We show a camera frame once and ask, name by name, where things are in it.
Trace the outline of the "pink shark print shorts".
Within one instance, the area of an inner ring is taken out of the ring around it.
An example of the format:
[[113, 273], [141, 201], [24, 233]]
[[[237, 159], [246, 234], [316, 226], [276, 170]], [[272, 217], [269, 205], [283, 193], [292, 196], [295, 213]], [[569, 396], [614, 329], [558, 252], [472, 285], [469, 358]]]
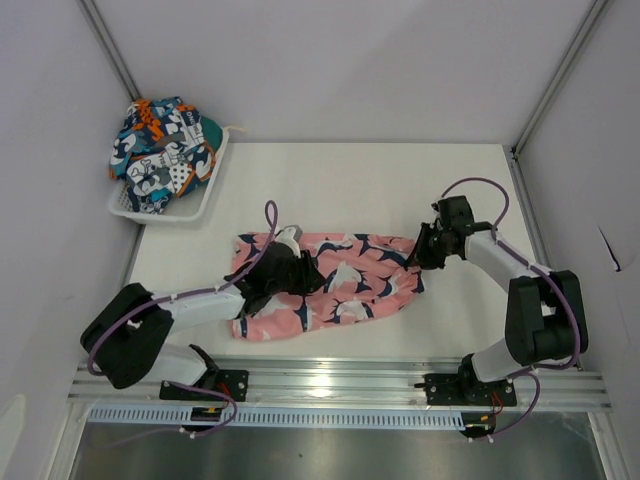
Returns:
[[283, 340], [382, 319], [424, 291], [421, 269], [405, 265], [415, 241], [370, 233], [304, 233], [299, 244], [317, 262], [324, 285], [306, 296], [281, 293], [258, 313], [231, 320], [234, 339]]

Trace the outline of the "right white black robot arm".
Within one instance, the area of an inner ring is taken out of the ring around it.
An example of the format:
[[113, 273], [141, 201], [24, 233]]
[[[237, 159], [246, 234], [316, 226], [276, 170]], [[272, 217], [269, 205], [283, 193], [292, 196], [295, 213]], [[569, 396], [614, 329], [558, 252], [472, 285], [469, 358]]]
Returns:
[[530, 261], [487, 222], [449, 228], [423, 223], [407, 264], [442, 269], [451, 256], [482, 270], [507, 295], [503, 338], [460, 363], [456, 389], [464, 401], [479, 403], [493, 384], [521, 374], [577, 364], [588, 332], [575, 274]]

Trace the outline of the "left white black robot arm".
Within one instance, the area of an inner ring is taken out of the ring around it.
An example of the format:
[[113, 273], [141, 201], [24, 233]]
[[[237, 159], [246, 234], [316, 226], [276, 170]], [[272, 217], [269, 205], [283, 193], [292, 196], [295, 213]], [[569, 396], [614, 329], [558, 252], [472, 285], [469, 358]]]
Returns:
[[149, 381], [207, 399], [220, 392], [218, 365], [198, 345], [170, 344], [172, 334], [244, 319], [279, 294], [309, 295], [325, 282], [309, 251], [273, 241], [213, 287], [159, 296], [141, 283], [128, 284], [81, 334], [87, 369], [117, 390]]

